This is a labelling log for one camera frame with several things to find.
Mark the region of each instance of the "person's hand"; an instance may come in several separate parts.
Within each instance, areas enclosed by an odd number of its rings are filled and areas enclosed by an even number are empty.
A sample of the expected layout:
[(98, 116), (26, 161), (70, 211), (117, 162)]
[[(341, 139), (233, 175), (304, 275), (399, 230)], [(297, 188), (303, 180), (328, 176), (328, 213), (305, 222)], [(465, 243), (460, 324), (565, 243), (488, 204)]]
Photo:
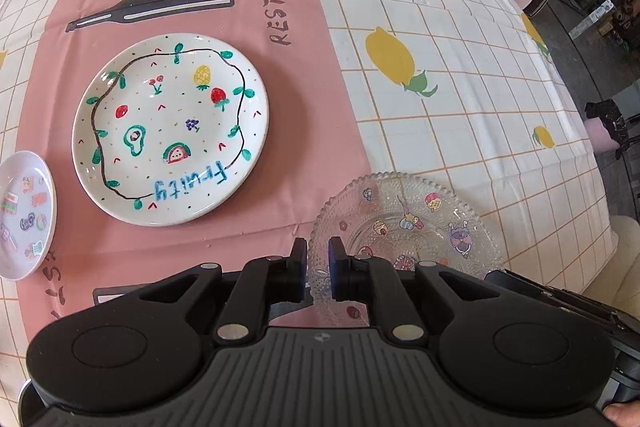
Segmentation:
[(616, 427), (640, 427), (640, 401), (612, 403), (602, 413)]

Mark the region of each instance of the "black wavy line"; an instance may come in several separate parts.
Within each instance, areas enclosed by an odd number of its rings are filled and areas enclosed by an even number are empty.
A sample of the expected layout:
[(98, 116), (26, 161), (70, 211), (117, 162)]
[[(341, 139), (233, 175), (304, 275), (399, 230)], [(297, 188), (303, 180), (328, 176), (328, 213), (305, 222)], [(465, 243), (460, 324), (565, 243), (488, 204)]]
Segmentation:
[(114, 77), (113, 82), (111, 84), (111, 86), (108, 87), (108, 89), (104, 92), (104, 94), (98, 98), (98, 101), (96, 103), (94, 103), (94, 108), (91, 111), (91, 128), (94, 131), (94, 136), (95, 136), (95, 141), (97, 143), (98, 146), (98, 150), (100, 151), (100, 174), (102, 175), (102, 183), (104, 184), (105, 187), (107, 187), (109, 190), (115, 192), (117, 195), (119, 195), (119, 197), (123, 198), (124, 200), (143, 200), (144, 198), (148, 198), (149, 196), (153, 196), (155, 193), (152, 192), (150, 194), (146, 194), (145, 196), (125, 196), (124, 194), (122, 194), (119, 190), (117, 190), (117, 188), (115, 187), (110, 187), (107, 184), (107, 177), (106, 174), (104, 172), (104, 152), (102, 151), (102, 144), (100, 143), (100, 137), (96, 134), (96, 128), (95, 128), (95, 112), (98, 109), (98, 106), (100, 105), (100, 102), (105, 99), (105, 97), (111, 92), (111, 90), (118, 85), (118, 83), (120, 82), (120, 76), (124, 73), (124, 71), (127, 70), (127, 68), (129, 68), (132, 64), (136, 63), (139, 60), (142, 60), (143, 58), (149, 58), (149, 57), (163, 57), (163, 56), (169, 56), (169, 55), (181, 55), (183, 53), (189, 53), (189, 52), (214, 52), (215, 54), (218, 55), (218, 57), (220, 57), (222, 59), (222, 61), (227, 65), (227, 66), (231, 66), (232, 68), (235, 68), (236, 71), (238, 71), (238, 73), (240, 73), (240, 77), (242, 78), (242, 95), (240, 97), (240, 103), (238, 104), (238, 112), (236, 113), (236, 125), (238, 126), (238, 131), (240, 132), (240, 137), (242, 138), (242, 143), (240, 146), (240, 150), (238, 151), (238, 154), (236, 154), (236, 157), (233, 159), (233, 161), (231, 163), (229, 163), (229, 165), (227, 165), (225, 167), (225, 171), (232, 166), (234, 163), (236, 163), (236, 160), (240, 157), (242, 150), (244, 149), (244, 134), (242, 134), (242, 128), (240, 127), (240, 109), (242, 107), (242, 101), (244, 100), (244, 89), (246, 87), (246, 81), (244, 79), (244, 74), (242, 74), (242, 71), (240, 71), (240, 68), (238, 68), (236, 65), (234, 64), (230, 64), (229, 62), (226, 61), (226, 59), (220, 54), (220, 52), (211, 49), (211, 48), (194, 48), (192, 50), (184, 50), (184, 51), (180, 51), (180, 52), (173, 52), (173, 53), (152, 53), (149, 55), (143, 55), (142, 57), (137, 57), (134, 58), (132, 61), (130, 61), (128, 64), (126, 64), (116, 75), (116, 77)]

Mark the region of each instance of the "grid pattern tablecloth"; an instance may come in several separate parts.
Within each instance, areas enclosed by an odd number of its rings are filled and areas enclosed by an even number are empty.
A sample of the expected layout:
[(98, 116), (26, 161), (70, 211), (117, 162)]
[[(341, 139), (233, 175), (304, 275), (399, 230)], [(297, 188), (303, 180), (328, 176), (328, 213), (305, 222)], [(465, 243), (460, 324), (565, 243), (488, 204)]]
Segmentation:
[[(22, 102), (45, 24), (58, 0), (0, 0), (0, 161), (12, 155)], [(14, 282), (0, 279), (0, 425), (17, 426), (27, 352)]]
[[(0, 0), (0, 160), (14, 152), (56, 1)], [(615, 248), (602, 179), (562, 79), (512, 0), (321, 3), (371, 170), (452, 188), (481, 214), (508, 267), (574, 291), (587, 286)], [(410, 51), (427, 89), (438, 86), (433, 96), (378, 69), (366, 45), (377, 28)], [(532, 138), (539, 127), (553, 147)], [(0, 284), (0, 424), (14, 427), (28, 341), (15, 284)]]

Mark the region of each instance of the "pink stool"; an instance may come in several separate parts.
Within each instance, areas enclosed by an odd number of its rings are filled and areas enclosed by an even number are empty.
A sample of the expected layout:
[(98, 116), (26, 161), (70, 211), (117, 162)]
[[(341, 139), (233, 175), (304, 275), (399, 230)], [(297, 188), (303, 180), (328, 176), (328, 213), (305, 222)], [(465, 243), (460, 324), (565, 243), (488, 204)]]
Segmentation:
[(620, 144), (611, 139), (609, 131), (604, 127), (600, 118), (586, 120), (584, 127), (587, 130), (589, 140), (591, 140), (594, 154), (610, 152), (620, 148)]

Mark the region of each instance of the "painted ceramic plate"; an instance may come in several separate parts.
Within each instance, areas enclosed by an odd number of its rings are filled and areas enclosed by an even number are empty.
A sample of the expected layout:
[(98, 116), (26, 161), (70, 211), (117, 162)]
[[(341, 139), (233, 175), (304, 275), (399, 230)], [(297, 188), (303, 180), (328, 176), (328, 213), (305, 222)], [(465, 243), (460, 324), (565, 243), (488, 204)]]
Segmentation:
[(325, 203), (309, 240), (311, 294), (332, 325), (366, 325), (364, 305), (332, 300), (327, 247), (335, 235), (348, 255), (384, 257), (399, 270), (435, 261), (483, 279), (503, 263), (478, 214), (450, 190), (400, 172), (358, 178)]
[(36, 153), (18, 151), (0, 164), (0, 277), (17, 281), (45, 258), (56, 227), (56, 189)]
[(217, 39), (169, 34), (134, 44), (84, 92), (72, 136), (86, 193), (116, 219), (195, 219), (242, 184), (267, 134), (253, 65)]

